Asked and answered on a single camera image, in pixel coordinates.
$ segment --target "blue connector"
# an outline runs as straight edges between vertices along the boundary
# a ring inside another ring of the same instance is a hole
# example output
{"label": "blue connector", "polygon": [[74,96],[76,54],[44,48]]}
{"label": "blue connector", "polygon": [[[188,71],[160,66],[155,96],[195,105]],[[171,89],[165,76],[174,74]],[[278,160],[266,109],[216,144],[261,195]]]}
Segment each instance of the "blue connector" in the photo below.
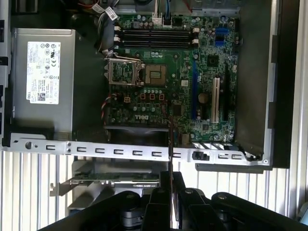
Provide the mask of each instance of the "blue connector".
{"label": "blue connector", "polygon": [[216,28],[216,34],[217,35],[227,35],[229,34],[229,29],[224,27]]}
{"label": "blue connector", "polygon": [[224,41],[215,41],[215,47],[223,47],[225,45]]}

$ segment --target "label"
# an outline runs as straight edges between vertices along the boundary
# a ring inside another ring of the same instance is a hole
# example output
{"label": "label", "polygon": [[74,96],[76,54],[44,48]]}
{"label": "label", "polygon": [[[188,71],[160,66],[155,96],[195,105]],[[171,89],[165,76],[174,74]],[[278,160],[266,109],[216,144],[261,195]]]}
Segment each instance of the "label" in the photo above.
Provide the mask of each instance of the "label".
{"label": "label", "polygon": [[114,10],[110,6],[106,8],[105,12],[107,13],[107,15],[112,21],[117,19],[117,14],[114,12]]}
{"label": "label", "polygon": [[26,99],[30,103],[59,103],[60,48],[60,42],[28,42]]}
{"label": "label", "polygon": [[188,80],[182,80],[181,81],[181,86],[182,87],[188,87]]}
{"label": "label", "polygon": [[103,13],[105,10],[99,5],[99,4],[94,4],[92,6],[92,10],[94,10],[97,13]]}

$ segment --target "gray panel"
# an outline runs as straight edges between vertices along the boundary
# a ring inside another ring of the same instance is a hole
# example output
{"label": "gray panel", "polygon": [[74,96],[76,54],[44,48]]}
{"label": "gray panel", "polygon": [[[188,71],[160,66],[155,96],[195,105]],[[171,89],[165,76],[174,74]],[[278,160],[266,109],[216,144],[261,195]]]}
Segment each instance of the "gray panel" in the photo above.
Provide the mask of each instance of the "gray panel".
{"label": "gray panel", "polygon": [[243,44],[239,53],[235,139],[253,154],[264,153],[268,80],[272,78],[269,76],[271,7],[268,0],[248,0],[240,10]]}
{"label": "gray panel", "polygon": [[[54,127],[57,132],[72,130],[72,102],[74,81],[74,30],[25,29],[14,30],[13,105],[18,125]],[[26,99],[27,46],[29,41],[60,42],[59,104],[36,104]]]}

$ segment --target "screw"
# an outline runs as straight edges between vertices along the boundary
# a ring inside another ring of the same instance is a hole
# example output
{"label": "screw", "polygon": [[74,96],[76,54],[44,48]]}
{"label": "screw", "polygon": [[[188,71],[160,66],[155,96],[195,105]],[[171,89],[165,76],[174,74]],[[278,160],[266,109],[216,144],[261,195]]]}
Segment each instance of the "screw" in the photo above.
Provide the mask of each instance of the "screw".
{"label": "screw", "polygon": [[192,194],[193,190],[192,189],[186,189],[185,192],[188,193],[188,194]]}
{"label": "screw", "polygon": [[223,195],[223,194],[219,194],[217,197],[218,197],[219,199],[221,199],[221,200],[227,199],[227,197],[226,197],[225,195]]}

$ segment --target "pcie slot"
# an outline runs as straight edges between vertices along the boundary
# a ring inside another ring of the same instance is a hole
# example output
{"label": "pcie slot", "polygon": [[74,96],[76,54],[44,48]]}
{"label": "pcie slot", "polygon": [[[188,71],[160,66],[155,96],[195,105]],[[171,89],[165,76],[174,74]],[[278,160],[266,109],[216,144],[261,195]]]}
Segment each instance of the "pcie slot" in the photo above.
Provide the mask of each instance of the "pcie slot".
{"label": "pcie slot", "polygon": [[193,62],[192,67],[192,119],[197,118],[197,101],[198,101],[198,72],[197,72],[197,63]]}
{"label": "pcie slot", "polygon": [[220,78],[213,79],[213,90],[212,90],[212,123],[219,123],[219,87]]}

